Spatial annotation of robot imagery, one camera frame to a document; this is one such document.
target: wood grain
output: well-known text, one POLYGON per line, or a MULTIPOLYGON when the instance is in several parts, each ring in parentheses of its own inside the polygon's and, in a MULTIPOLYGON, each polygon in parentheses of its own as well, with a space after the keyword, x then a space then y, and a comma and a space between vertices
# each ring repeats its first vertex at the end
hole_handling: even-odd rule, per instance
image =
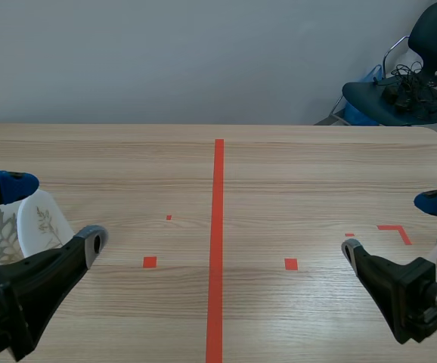
POLYGON ((225 140, 224 362, 437 361, 437 333, 395 342, 340 250, 349 232, 401 263, 433 248, 437 219, 413 205, 437 188, 431 130, 0 124, 0 169, 36 174, 75 230, 110 230, 25 361, 204 362, 216 138, 225 140), (388 224, 403 225, 413 245, 378 231, 388 224), (143 269, 144 256, 158 268, 143 269), (286 271, 284 258, 299 270, 286 271))

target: blue object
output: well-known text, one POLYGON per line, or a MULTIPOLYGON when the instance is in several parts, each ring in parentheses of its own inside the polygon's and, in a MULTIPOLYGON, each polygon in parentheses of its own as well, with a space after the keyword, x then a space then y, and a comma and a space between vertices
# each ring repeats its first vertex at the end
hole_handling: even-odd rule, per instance
MULTIPOLYGON (((436 80, 437 76, 437 2, 428 7, 412 29, 408 39, 408 46, 422 57, 423 68, 417 75, 428 83, 436 80)), ((437 116, 419 118, 415 113, 398 113, 395 105, 388 104, 382 99, 383 89, 388 84, 398 82, 395 77, 383 79, 378 85, 372 82, 346 83, 342 88, 346 100, 364 115, 386 126, 428 125, 437 123, 437 116)), ((437 98, 437 91, 432 90, 429 99, 437 98)))
MULTIPOLYGON (((361 82, 372 82, 373 78, 382 79, 382 66, 375 66, 361 82)), ((379 123, 354 108, 349 102, 345 106, 345 114, 343 118, 353 126, 378 126, 379 123)))
POLYGON ((422 212, 437 216, 437 191, 418 194, 415 197, 414 204, 422 212))
POLYGON ((25 172, 16 177, 9 172, 0 170, 0 192, 3 204, 22 200, 34 194, 38 188, 39 180, 32 174, 25 172))

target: red tape corner marker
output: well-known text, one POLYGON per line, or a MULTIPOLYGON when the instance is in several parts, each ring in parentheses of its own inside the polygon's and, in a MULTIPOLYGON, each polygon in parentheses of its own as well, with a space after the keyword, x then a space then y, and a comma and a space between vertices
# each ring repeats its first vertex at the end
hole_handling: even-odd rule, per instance
POLYGON ((224 234, 224 141, 215 140, 210 230, 209 308, 206 318, 206 363, 222 363, 222 270, 224 234))
POLYGON ((400 237, 403 240, 404 244, 408 246, 412 244, 410 238, 408 238, 407 236, 407 232, 405 232, 404 228, 400 225, 378 225, 377 227, 381 231, 397 231, 400 234, 400 237))

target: red tape marker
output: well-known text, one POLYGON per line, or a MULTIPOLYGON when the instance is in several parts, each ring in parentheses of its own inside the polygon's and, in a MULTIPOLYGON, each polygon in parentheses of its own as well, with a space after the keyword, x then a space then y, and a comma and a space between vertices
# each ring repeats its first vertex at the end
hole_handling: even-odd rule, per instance
POLYGON ((206 318, 206 363, 222 363, 222 275, 224 235, 224 141, 215 140, 210 230, 209 309, 206 318))
POLYGON ((404 228, 400 225, 378 225, 378 229, 381 231, 397 231, 400 234, 401 239, 404 244, 411 246, 412 242, 410 238, 407 236, 407 232, 405 232, 404 228))

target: table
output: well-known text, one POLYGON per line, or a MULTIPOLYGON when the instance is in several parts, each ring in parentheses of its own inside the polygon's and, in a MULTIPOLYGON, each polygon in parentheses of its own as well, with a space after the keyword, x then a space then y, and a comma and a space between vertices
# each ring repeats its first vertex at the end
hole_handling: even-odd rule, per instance
POLYGON ((399 263, 434 247, 413 205, 437 188, 431 130, 0 124, 0 169, 110 232, 27 362, 437 362, 437 333, 397 344, 340 250, 349 233, 399 263))

